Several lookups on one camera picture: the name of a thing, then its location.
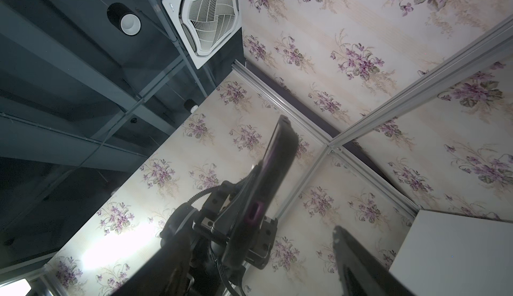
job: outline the robotic arm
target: robotic arm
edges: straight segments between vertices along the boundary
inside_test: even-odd
[[[298,148],[298,135],[281,115],[264,158],[237,184],[202,190],[169,217],[161,249],[114,296],[239,294],[247,262],[265,268],[278,220],[265,213]],[[192,206],[209,194],[201,210]]]

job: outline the wall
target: wall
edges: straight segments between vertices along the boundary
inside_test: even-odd
[[[513,57],[357,142],[425,209],[513,220]]]
[[[71,295],[106,295],[159,248],[173,209],[200,189],[237,182],[263,156],[280,111],[231,73],[49,261]],[[301,148],[268,215],[323,149],[294,122]],[[195,203],[201,207],[204,199]]]
[[[412,221],[330,154],[281,221],[267,267],[248,270],[245,293],[340,295],[342,285],[331,248],[333,228],[340,225],[348,230],[389,268]]]
[[[340,131],[513,11],[513,0],[240,3],[248,61]],[[501,63],[357,143],[421,207],[511,220],[511,60]]]
[[[340,131],[467,46],[513,0],[240,0],[244,55]]]

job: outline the ceiling light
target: ceiling light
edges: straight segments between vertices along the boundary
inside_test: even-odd
[[[126,5],[116,2],[107,9],[109,21],[127,36],[134,36],[141,30],[141,20]]]
[[[187,111],[190,113],[194,113],[198,108],[198,105],[193,99],[187,99],[185,100],[184,108],[187,109]]]

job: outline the window light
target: window light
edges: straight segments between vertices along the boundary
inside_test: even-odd
[[[0,295],[25,296],[30,292],[29,282],[26,279],[18,280],[0,287]]]

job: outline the cable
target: cable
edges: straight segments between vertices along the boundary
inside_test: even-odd
[[[242,276],[239,276],[239,281],[237,282],[239,284],[240,294],[242,296],[246,296],[246,293],[244,292],[244,289],[242,288]]]
[[[201,198],[204,195],[207,195],[209,193],[213,193],[214,191],[218,190],[220,187],[221,187],[221,185],[202,190],[202,191],[198,192],[197,194],[195,194],[194,196],[192,196],[187,203],[189,205],[192,205],[192,203],[195,202],[196,200],[198,200],[199,198]]]
[[[226,289],[230,292],[230,294],[232,296],[239,296],[239,294],[235,291],[235,289],[231,286],[230,282],[228,281],[226,273],[224,271],[224,266],[219,258],[217,259],[217,269],[219,271],[219,276],[221,277],[223,285],[225,285]]]

